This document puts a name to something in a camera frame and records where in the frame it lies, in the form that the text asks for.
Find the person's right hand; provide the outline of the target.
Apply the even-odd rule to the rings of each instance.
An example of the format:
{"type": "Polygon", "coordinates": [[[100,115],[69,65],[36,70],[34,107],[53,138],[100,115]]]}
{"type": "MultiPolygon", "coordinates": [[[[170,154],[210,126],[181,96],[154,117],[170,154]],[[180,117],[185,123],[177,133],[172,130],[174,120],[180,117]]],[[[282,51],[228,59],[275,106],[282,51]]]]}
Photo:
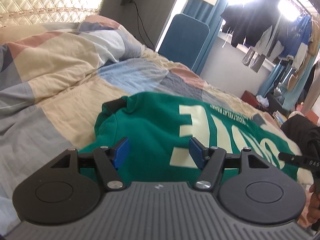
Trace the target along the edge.
{"type": "Polygon", "coordinates": [[[319,194],[316,193],[316,186],[314,184],[310,187],[309,192],[312,193],[312,195],[308,207],[307,219],[309,223],[315,224],[320,218],[319,194]]]}

